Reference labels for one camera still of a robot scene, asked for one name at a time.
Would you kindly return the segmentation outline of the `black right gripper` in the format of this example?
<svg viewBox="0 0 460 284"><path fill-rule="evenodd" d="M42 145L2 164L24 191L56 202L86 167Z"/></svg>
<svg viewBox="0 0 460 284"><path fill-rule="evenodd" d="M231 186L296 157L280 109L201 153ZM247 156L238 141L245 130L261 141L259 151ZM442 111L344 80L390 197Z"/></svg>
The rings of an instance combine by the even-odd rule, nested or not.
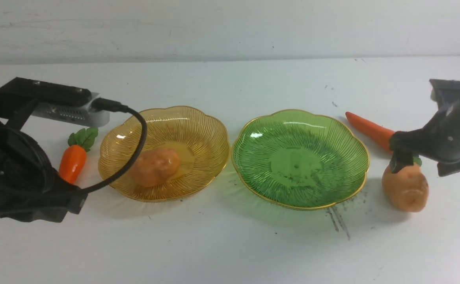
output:
<svg viewBox="0 0 460 284"><path fill-rule="evenodd" d="M397 131L390 139L390 171L399 173L414 164L414 158L426 157L437 162L438 175L460 172L460 100L442 109L422 127Z"/></svg>

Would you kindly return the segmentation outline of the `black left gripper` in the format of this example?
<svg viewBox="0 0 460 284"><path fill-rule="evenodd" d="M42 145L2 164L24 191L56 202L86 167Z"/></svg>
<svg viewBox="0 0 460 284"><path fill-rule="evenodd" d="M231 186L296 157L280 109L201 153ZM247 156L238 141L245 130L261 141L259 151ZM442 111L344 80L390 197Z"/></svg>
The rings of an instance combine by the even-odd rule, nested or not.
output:
<svg viewBox="0 0 460 284"><path fill-rule="evenodd" d="M87 89L20 77L0 87L0 218L60 223L80 213L88 195L63 180L21 130L42 104L83 107L91 98Z"/></svg>

